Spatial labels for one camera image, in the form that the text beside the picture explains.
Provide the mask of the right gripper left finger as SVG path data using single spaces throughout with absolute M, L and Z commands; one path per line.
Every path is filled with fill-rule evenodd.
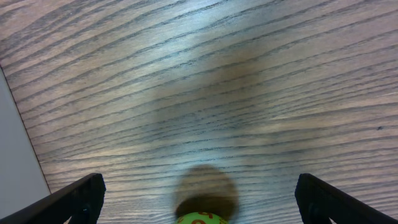
M 96 224 L 104 204 L 103 176 L 89 174 L 55 193 L 1 219 L 1 223 Z

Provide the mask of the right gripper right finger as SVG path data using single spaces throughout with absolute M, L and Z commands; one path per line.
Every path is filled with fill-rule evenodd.
M 304 224 L 397 224 L 312 174 L 300 174 L 295 198 Z

